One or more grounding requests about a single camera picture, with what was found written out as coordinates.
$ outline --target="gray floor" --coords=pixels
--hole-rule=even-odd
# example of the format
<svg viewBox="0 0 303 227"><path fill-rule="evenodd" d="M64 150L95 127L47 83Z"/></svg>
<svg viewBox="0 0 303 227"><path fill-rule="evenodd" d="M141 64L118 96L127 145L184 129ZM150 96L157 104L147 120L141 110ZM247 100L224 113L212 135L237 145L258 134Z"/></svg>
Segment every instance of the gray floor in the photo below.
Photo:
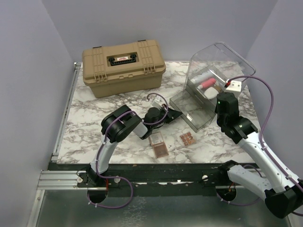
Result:
<svg viewBox="0 0 303 227"><path fill-rule="evenodd" d="M256 198L238 190L237 202ZM107 198L106 205L118 205L127 198ZM86 191L46 191L38 227L289 227L287 218L278 219L264 202L235 207L217 197L135 197L119 210L88 205Z"/></svg>

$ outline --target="tan toolbox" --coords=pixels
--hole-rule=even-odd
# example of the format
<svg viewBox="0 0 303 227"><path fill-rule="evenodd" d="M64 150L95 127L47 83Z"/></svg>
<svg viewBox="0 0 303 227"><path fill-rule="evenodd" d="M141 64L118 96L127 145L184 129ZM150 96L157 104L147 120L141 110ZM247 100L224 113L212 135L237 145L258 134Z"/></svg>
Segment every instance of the tan toolbox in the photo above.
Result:
<svg viewBox="0 0 303 227"><path fill-rule="evenodd" d="M83 81L96 98L161 86L166 66L155 40L83 51Z"/></svg>

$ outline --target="clear plastic box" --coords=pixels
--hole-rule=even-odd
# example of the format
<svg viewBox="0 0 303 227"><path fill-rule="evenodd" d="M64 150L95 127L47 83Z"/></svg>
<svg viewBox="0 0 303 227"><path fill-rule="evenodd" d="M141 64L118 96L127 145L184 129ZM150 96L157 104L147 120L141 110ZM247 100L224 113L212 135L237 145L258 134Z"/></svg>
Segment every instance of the clear plastic box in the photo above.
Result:
<svg viewBox="0 0 303 227"><path fill-rule="evenodd" d="M215 43L191 58L184 89L169 103L183 113L182 118L197 132L215 117L216 95L225 90L226 80L241 75L252 76L255 72L255 68L231 47ZM243 91L246 79L238 80L242 81Z"/></svg>

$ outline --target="transparent bin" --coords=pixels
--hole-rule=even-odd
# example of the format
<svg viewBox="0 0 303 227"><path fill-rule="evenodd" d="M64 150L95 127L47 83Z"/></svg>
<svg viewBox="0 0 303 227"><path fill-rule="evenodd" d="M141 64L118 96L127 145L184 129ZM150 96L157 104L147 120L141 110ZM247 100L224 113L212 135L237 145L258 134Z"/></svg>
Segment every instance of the transparent bin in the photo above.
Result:
<svg viewBox="0 0 303 227"><path fill-rule="evenodd" d="M215 117L216 95L225 90L227 79L254 75L256 70L243 57L224 43L215 43L190 60L184 90L172 97L170 105L181 111L182 118L197 132ZM246 79L242 81L242 91Z"/></svg>

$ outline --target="marble tabletop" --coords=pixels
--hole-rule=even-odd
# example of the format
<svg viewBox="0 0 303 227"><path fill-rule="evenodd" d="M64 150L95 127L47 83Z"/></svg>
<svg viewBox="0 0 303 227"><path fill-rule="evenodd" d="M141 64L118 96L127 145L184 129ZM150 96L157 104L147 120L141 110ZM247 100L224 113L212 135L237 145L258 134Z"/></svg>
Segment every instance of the marble tabletop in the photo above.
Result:
<svg viewBox="0 0 303 227"><path fill-rule="evenodd" d="M102 119L122 105L128 105L140 117L151 107L146 97L151 92L169 98L183 90L188 62L166 62L162 86L105 98L95 98L85 86L80 70L72 104L60 146L58 164L87 164L92 161L100 146ZM249 118L258 128L259 123L247 88L239 97L241 115ZM240 163L253 162L252 158L220 131L216 122L195 133L179 117L158 129L162 133L169 155L156 158L149 140L141 140L131 133L118 144L110 163L155 164L155 163L224 163L234 160ZM185 147L179 135L191 132L196 143Z"/></svg>

